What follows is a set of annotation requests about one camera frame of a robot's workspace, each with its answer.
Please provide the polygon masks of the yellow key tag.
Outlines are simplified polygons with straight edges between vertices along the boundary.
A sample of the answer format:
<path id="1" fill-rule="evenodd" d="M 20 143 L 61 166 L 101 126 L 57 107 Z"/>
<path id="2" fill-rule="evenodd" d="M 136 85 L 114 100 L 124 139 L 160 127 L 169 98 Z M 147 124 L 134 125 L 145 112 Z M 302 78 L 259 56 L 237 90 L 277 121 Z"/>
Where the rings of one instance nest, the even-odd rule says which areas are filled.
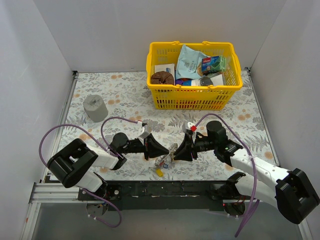
<path id="1" fill-rule="evenodd" d="M 162 178 L 164 176 L 164 173 L 162 172 L 161 169 L 157 168 L 155 170 L 155 173 L 157 174 L 158 177 Z"/>

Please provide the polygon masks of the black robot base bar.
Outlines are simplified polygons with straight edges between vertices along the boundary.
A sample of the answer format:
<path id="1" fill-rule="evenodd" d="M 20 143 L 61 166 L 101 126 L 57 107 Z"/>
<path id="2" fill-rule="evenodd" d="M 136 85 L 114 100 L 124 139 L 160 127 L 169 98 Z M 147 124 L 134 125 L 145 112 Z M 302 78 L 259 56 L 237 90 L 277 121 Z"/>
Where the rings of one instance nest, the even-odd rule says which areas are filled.
<path id="1" fill-rule="evenodd" d="M 120 210 L 223 211 L 224 203 L 242 207 L 250 196 L 241 196 L 227 180 L 114 180 L 95 194 Z"/>

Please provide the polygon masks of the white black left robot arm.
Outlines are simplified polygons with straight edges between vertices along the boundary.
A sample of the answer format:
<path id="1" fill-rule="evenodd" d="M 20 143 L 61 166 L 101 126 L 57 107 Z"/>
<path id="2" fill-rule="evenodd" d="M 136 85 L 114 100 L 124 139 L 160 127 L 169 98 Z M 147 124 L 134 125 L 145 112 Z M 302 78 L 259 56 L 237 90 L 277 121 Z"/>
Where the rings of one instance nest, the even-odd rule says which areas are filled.
<path id="1" fill-rule="evenodd" d="M 103 179 L 90 171 L 91 167 L 116 171 L 127 161 L 124 154 L 143 153 L 148 160 L 168 155 L 170 152 L 157 142 L 151 133 L 143 139 L 130 140 L 126 134 L 119 132 L 114 135 L 110 146 L 120 156 L 113 156 L 100 148 L 89 146 L 77 138 L 51 157 L 47 167 L 65 188 L 85 188 L 95 200 L 101 200 L 106 196 L 106 187 Z"/>

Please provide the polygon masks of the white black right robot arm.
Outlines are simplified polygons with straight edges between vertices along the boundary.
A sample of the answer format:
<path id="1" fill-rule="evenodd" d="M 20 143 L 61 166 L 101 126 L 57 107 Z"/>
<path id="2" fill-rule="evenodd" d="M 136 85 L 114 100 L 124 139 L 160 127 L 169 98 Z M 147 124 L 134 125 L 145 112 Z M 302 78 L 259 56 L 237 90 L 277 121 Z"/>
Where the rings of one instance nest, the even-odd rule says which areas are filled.
<path id="1" fill-rule="evenodd" d="M 175 160 L 193 161 L 198 153 L 213 151 L 222 163 L 238 169 L 215 190 L 222 198 L 253 196 L 276 209 L 291 223 L 300 224 L 319 204 L 320 198 L 306 173 L 298 168 L 290 171 L 252 158 L 244 146 L 228 138 L 220 121 L 206 125 L 207 134 L 196 131 L 192 122 L 182 126 L 184 139 L 174 153 Z"/>

